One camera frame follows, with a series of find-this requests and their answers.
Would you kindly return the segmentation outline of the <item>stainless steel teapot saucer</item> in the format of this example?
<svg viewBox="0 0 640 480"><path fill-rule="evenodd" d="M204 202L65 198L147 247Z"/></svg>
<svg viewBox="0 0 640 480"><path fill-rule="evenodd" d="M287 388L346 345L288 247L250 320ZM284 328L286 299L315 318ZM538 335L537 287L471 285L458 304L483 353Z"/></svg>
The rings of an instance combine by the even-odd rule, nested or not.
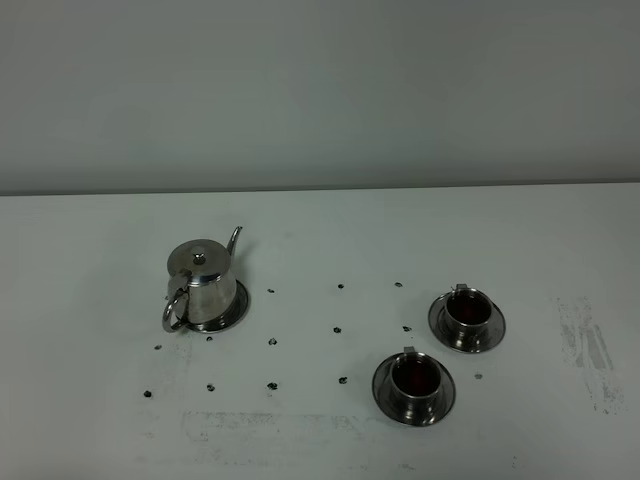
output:
<svg viewBox="0 0 640 480"><path fill-rule="evenodd" d="M250 297L245 285L236 281L236 296L227 311L222 315L201 324L188 323L186 328L204 334L215 334L232 328L246 315L250 306Z"/></svg>

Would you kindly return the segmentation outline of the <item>far stainless steel saucer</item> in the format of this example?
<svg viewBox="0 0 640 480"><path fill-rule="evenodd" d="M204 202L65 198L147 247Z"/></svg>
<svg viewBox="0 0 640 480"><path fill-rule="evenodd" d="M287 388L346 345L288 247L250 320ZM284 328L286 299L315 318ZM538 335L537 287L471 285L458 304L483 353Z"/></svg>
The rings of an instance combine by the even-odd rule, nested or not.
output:
<svg viewBox="0 0 640 480"><path fill-rule="evenodd" d="M499 307L482 291L459 285L430 306L429 327L446 347L478 354L495 348L506 333Z"/></svg>

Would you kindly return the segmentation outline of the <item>near stainless steel saucer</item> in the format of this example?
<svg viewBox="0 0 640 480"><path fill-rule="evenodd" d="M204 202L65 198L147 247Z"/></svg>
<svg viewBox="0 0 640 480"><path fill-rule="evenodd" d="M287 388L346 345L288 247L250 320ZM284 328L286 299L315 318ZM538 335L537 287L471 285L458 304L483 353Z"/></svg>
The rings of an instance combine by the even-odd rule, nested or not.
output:
<svg viewBox="0 0 640 480"><path fill-rule="evenodd" d="M371 390L385 416L412 427L438 423L451 412L456 400L450 372L412 347L389 356L376 368Z"/></svg>

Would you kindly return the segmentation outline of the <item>far stainless steel teacup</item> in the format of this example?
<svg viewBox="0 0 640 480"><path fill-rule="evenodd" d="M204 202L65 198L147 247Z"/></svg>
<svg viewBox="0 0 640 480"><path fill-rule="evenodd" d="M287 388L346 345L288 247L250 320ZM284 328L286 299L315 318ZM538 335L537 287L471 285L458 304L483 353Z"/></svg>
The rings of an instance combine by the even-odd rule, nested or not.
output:
<svg viewBox="0 0 640 480"><path fill-rule="evenodd" d="M456 343L481 342L491 316L488 297L467 284L457 284L445 300L444 325Z"/></svg>

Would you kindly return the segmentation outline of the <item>stainless steel teacup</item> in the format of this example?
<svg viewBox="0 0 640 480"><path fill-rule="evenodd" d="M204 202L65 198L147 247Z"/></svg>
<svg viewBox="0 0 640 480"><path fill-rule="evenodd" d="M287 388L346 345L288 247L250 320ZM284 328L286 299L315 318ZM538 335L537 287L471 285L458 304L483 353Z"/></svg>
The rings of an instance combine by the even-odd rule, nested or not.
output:
<svg viewBox="0 0 640 480"><path fill-rule="evenodd" d="M433 402L440 393L442 373L432 357L405 347L390 367L390 381L394 395L407 405Z"/></svg>
<svg viewBox="0 0 640 480"><path fill-rule="evenodd" d="M467 284L457 284L445 300L444 325L456 343L481 342L491 316L488 297Z"/></svg>

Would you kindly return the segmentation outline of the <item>near stainless steel teacup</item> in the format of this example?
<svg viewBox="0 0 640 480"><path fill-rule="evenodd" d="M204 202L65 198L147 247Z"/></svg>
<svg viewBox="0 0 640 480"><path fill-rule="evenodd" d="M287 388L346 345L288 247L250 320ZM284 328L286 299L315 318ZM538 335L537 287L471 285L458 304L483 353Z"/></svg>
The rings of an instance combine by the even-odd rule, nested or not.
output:
<svg viewBox="0 0 640 480"><path fill-rule="evenodd" d="M442 373L432 357L405 347L390 367L390 381L394 395L407 405L433 402L440 393Z"/></svg>

